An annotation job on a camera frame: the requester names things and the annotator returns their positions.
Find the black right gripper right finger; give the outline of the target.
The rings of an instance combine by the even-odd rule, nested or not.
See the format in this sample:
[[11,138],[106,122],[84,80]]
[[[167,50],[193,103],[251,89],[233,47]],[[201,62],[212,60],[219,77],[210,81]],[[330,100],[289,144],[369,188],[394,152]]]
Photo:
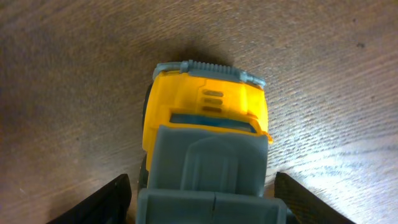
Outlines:
[[286,224],[354,224],[286,173],[276,173],[274,197],[287,205]]

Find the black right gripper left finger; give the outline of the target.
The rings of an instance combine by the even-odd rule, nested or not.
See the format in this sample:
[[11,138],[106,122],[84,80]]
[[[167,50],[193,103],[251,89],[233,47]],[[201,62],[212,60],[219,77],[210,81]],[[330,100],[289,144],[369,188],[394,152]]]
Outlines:
[[50,224],[126,224],[131,203],[129,176],[121,174]]

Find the yellow grey toy truck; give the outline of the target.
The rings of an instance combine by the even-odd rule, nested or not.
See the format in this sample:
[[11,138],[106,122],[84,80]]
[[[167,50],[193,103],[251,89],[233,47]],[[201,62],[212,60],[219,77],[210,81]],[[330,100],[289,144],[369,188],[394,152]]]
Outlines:
[[143,119],[137,223],[285,223],[264,197],[265,80],[226,65],[160,63]]

